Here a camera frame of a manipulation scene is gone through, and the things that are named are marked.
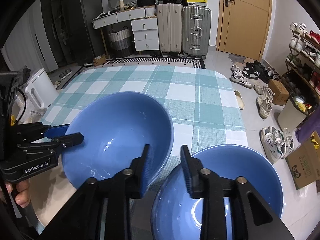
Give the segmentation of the person left hand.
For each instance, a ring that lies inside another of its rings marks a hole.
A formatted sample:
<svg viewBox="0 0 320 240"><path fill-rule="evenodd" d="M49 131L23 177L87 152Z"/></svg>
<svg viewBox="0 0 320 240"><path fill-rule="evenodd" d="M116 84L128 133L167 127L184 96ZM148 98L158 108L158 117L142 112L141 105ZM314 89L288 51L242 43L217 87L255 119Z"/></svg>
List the person left hand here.
<svg viewBox="0 0 320 240"><path fill-rule="evenodd" d="M17 190L18 194L15 201L20 207L25 208L30 204L30 184L28 180L21 181L15 186L9 182L6 182L5 185L9 193L12 193L14 188Z"/></svg>

